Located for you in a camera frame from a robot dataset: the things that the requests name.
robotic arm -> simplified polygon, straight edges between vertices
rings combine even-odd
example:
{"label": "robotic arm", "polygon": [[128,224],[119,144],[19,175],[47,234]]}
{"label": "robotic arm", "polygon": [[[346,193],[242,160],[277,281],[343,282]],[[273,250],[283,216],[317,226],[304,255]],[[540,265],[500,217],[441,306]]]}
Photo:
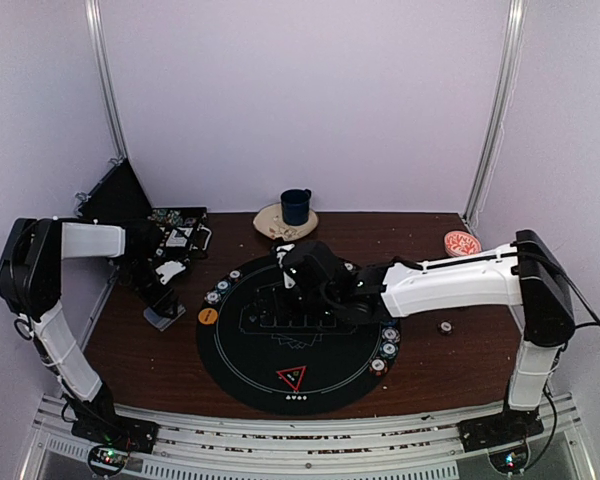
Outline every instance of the robotic arm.
{"label": "robotic arm", "polygon": [[157,424],[115,413],[111,391],[71,334],[60,301],[61,261],[111,259],[130,273],[148,311],[168,321],[179,317],[184,307],[166,284],[185,267],[169,262],[161,269],[153,268],[149,259],[162,232],[150,221],[119,225],[78,222],[18,219],[0,260],[0,296],[17,315],[19,333],[33,340],[44,365],[62,385],[77,418],[72,433],[122,451],[151,452]]}
{"label": "robotic arm", "polygon": [[347,269],[326,245],[305,242],[276,249],[282,299],[307,312],[332,311],[344,322],[470,305],[522,305],[525,328],[503,412],[459,425],[466,451],[542,432],[538,406],[549,375],[576,325],[564,271],[530,230],[516,241],[477,255],[420,263],[394,259]]}

black round mat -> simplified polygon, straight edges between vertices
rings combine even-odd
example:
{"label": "black round mat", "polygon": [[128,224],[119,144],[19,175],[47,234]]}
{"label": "black round mat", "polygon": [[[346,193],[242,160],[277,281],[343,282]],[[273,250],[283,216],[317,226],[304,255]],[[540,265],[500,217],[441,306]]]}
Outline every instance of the black round mat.
{"label": "black round mat", "polygon": [[259,410],[309,415],[343,407],[380,383],[398,353],[399,324],[260,315],[276,288],[284,288],[282,272],[269,256],[220,279],[205,298],[198,351],[225,392]]}

white wall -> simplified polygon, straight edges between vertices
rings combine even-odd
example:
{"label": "white wall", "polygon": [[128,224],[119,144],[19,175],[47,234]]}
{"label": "white wall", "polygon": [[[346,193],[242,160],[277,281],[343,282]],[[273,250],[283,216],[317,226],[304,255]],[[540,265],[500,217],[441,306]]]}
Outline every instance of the white wall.
{"label": "white wall", "polygon": [[[69,215],[106,171],[104,118],[83,2],[0,0],[0,254],[19,216]],[[68,321],[80,335],[106,272],[65,269]],[[0,299],[0,480],[13,477],[43,390],[55,387]]]}
{"label": "white wall", "polygon": [[319,210],[464,208],[508,1],[101,4],[154,204],[254,211],[301,187]]}
{"label": "white wall", "polygon": [[[483,244],[535,229],[600,315],[600,0],[530,2],[504,129]],[[577,334],[555,385],[575,394],[600,459],[599,330]]]}

red triangle outline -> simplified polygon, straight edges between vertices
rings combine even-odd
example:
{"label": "red triangle outline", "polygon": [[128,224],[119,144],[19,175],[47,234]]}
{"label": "red triangle outline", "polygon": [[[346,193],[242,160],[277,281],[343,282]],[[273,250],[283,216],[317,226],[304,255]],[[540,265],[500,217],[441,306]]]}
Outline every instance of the red triangle outline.
{"label": "red triangle outline", "polygon": [[[289,373],[289,372],[295,372],[297,370],[300,370],[300,378],[298,379],[298,384],[297,385],[293,385],[293,383],[291,383],[287,377],[284,376],[285,373]],[[293,368],[285,368],[284,370],[278,370],[276,373],[278,374],[278,376],[284,380],[284,382],[289,385],[291,387],[291,390],[293,390],[294,392],[298,392],[298,390],[300,390],[300,384],[302,383],[302,379],[304,378],[304,373],[307,371],[307,366],[304,365],[302,367],[293,367]]]}

red coaster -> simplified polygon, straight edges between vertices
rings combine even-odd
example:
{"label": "red coaster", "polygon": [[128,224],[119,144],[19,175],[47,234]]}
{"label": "red coaster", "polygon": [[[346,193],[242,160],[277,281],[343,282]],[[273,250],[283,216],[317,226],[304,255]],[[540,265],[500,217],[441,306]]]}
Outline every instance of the red coaster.
{"label": "red coaster", "polygon": [[452,257],[473,255],[482,251],[480,241],[467,232],[454,231],[444,236],[444,249]]}

